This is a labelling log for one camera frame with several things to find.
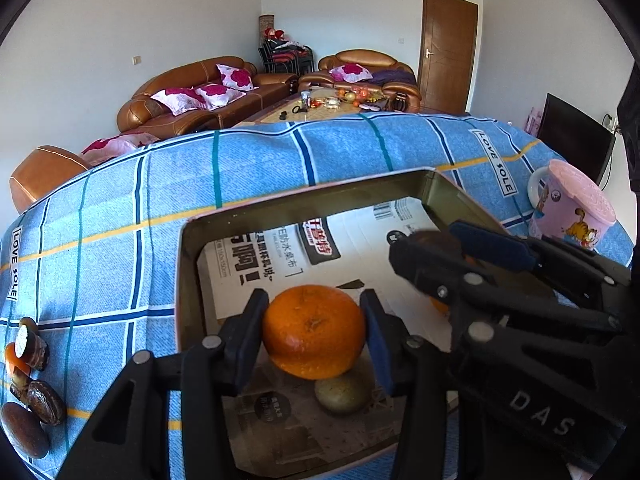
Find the brown wooden door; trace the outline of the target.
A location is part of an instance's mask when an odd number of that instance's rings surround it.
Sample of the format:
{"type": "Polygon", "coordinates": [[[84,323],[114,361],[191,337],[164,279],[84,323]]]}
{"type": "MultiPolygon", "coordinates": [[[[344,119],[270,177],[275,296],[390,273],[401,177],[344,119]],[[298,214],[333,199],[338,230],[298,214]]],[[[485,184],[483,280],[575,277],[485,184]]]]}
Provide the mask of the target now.
{"type": "Polygon", "coordinates": [[[478,5],[423,0],[419,67],[421,104],[436,112],[465,112],[476,52],[478,5]]]}

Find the orange tangerine on cloth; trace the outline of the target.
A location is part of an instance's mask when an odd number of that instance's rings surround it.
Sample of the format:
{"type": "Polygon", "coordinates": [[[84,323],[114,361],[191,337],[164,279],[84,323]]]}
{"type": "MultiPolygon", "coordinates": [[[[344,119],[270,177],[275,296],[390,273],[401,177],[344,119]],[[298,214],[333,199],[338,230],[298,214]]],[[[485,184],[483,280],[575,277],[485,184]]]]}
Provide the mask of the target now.
{"type": "Polygon", "coordinates": [[[4,362],[6,363],[6,372],[9,376],[13,375],[16,368],[27,376],[29,376],[32,371],[30,366],[16,355],[14,342],[10,342],[6,348],[4,348],[4,362]]]}

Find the white magenta pillow middle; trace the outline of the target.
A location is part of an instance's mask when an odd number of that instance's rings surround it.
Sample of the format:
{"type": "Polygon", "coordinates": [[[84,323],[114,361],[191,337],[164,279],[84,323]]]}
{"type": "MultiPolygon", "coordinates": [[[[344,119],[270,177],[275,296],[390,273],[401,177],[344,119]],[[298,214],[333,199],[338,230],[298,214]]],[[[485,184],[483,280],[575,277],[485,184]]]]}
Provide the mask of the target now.
{"type": "Polygon", "coordinates": [[[222,84],[204,84],[195,92],[204,100],[206,110],[218,110],[246,96],[245,92],[226,88],[222,84]]]}

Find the blue plaid tablecloth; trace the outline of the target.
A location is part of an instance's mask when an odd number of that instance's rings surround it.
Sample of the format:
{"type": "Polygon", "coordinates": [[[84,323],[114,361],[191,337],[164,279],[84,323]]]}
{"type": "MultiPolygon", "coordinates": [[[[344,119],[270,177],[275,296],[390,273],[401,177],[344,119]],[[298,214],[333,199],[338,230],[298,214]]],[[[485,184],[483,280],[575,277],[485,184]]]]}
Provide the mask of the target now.
{"type": "MultiPolygon", "coordinates": [[[[66,405],[31,458],[1,424],[6,479],[233,479],[222,406],[222,347],[180,350],[176,292],[186,222],[286,192],[431,169],[526,240],[537,262],[512,272],[475,259],[499,287],[574,304],[584,292],[633,282],[639,256],[620,226],[593,250],[529,235],[529,177],[560,155],[488,117],[391,112],[318,122],[213,129],[157,142],[89,169],[26,209],[1,241],[1,339],[27,316],[50,349],[32,380],[66,405]]],[[[399,443],[414,378],[412,352],[442,351],[409,334],[408,390],[397,454],[375,466],[399,474],[399,443]]]]}

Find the white magenta pillow right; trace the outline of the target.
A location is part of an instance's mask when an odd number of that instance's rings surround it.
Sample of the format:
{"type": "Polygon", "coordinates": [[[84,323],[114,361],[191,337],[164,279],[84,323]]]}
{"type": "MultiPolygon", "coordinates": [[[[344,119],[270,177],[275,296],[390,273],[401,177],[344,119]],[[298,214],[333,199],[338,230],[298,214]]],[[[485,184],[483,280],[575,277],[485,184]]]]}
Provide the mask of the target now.
{"type": "Polygon", "coordinates": [[[232,67],[226,64],[217,64],[221,84],[233,90],[242,92],[252,91],[257,88],[253,76],[245,68],[232,67]]]}

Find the brown leather three-seat sofa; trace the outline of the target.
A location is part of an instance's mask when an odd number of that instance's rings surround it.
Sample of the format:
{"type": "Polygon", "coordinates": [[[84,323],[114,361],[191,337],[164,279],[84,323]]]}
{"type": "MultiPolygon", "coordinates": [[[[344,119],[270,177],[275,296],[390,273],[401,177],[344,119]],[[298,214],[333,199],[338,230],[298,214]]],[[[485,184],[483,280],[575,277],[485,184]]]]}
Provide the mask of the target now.
{"type": "Polygon", "coordinates": [[[142,84],[119,110],[117,127],[160,140],[230,128],[288,98],[297,83],[294,73],[263,74],[237,56],[206,58],[142,84]]]}

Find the black television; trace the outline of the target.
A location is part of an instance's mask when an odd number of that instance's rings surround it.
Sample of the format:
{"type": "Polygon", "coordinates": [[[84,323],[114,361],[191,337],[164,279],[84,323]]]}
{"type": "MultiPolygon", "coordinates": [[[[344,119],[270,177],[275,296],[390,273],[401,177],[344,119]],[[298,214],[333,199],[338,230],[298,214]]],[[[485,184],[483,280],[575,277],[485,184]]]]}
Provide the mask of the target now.
{"type": "Polygon", "coordinates": [[[615,138],[600,122],[548,93],[537,136],[591,180],[601,182],[615,138]]]}

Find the wooden coffee table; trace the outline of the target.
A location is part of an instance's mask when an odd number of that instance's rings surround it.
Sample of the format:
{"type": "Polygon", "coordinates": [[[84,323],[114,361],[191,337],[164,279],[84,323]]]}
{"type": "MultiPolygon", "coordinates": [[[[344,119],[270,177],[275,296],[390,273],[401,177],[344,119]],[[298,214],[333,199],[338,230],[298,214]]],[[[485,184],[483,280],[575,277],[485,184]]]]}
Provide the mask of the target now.
{"type": "Polygon", "coordinates": [[[314,122],[360,112],[380,112],[390,108],[390,98],[380,90],[334,90],[314,87],[265,108],[239,122],[236,128],[277,122],[314,122]]]}

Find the pink cartoon cup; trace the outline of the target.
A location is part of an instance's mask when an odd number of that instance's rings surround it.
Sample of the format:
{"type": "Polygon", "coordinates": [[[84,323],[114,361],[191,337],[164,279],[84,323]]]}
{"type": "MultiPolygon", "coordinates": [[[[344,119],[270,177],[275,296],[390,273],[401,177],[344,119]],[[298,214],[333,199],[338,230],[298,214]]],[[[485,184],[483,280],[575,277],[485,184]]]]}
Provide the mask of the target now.
{"type": "Polygon", "coordinates": [[[593,250],[616,222],[599,185],[564,160],[551,159],[538,168],[529,177],[527,195],[534,206],[528,224],[533,237],[557,237],[593,250]]]}

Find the small orange tangerine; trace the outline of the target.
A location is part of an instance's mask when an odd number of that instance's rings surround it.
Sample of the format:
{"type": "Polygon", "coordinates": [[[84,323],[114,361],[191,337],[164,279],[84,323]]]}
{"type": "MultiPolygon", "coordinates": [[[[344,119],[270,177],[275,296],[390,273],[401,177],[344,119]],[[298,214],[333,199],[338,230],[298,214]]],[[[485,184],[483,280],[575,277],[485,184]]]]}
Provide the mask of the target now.
{"type": "MultiPolygon", "coordinates": [[[[468,263],[471,264],[476,264],[476,260],[474,258],[472,258],[469,255],[465,255],[464,256],[464,260],[468,263]]],[[[435,297],[431,297],[431,304],[433,305],[433,307],[443,316],[446,316],[446,318],[448,318],[449,316],[449,307],[444,304],[442,301],[440,301],[439,299],[435,298],[435,297]]]]}

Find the printed paper sheet in box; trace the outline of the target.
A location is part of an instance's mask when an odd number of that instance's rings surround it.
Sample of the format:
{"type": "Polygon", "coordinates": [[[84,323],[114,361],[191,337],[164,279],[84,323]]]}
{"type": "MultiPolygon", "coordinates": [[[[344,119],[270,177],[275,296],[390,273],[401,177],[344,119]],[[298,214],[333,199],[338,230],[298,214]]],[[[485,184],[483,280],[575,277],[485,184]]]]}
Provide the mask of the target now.
{"type": "Polygon", "coordinates": [[[265,231],[217,238],[198,258],[206,330],[240,314],[256,288],[274,298],[299,285],[341,289],[357,300],[373,289],[387,313],[401,318],[410,334],[442,351],[450,349],[446,315],[396,275],[390,244],[436,224],[420,200],[404,197],[265,231]]]}

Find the large orange tangerine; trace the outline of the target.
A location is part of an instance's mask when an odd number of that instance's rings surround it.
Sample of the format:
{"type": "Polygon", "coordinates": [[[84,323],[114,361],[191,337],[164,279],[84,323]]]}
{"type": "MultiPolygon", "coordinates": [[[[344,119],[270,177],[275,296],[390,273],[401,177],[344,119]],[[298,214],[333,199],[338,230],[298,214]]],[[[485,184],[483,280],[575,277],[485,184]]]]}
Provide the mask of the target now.
{"type": "Polygon", "coordinates": [[[300,285],[274,298],[262,319],[269,359],[292,376],[340,376],[360,358],[366,318],[352,297],[323,285],[300,285]]]}

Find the green round fruit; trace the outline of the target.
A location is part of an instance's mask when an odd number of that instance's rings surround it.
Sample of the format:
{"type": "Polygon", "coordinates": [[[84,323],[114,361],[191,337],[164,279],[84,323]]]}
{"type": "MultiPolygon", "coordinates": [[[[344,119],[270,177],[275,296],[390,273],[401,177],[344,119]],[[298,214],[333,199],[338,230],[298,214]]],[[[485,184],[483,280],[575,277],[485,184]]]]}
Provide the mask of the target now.
{"type": "Polygon", "coordinates": [[[337,415],[352,414],[363,408],[370,401],[371,390],[369,378],[352,372],[314,383],[314,395],[319,404],[337,415]]]}

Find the purple blanket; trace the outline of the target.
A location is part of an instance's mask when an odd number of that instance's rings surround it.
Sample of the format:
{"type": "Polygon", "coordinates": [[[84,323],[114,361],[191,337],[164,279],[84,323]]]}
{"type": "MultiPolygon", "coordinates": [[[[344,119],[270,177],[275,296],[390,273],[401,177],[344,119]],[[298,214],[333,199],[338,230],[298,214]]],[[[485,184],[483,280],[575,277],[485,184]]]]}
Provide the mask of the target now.
{"type": "Polygon", "coordinates": [[[416,85],[416,76],[413,72],[405,70],[378,70],[372,74],[370,84],[384,87],[386,84],[411,84],[416,85]]]}

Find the dark brown fruit half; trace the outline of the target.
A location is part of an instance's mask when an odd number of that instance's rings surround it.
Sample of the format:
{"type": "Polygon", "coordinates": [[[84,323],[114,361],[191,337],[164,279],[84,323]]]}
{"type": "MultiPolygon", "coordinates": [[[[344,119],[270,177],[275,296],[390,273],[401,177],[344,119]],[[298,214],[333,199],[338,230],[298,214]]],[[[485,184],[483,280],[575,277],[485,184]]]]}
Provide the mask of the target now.
{"type": "Polygon", "coordinates": [[[25,393],[24,403],[49,426],[58,426],[66,417],[66,405],[58,393],[42,380],[32,380],[25,393]]]}

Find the white magenta pillow left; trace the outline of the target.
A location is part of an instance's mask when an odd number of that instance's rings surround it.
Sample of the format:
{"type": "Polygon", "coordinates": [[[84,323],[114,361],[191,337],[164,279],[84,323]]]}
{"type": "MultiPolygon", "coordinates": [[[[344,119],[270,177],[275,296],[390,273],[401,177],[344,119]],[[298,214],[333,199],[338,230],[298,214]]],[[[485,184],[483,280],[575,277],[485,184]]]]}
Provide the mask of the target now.
{"type": "Polygon", "coordinates": [[[151,99],[166,106],[174,116],[191,110],[207,110],[205,99],[193,88],[166,88],[155,92],[151,99]]]}

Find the stacked dark chairs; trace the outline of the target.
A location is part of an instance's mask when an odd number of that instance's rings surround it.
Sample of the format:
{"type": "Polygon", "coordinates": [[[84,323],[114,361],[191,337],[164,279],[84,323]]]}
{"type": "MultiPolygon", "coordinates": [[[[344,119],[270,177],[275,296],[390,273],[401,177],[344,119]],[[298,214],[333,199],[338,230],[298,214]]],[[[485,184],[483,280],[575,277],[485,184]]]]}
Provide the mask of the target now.
{"type": "Polygon", "coordinates": [[[314,71],[311,47],[288,38],[281,29],[267,27],[262,31],[258,47],[266,73],[292,73],[303,76],[314,71]]]}

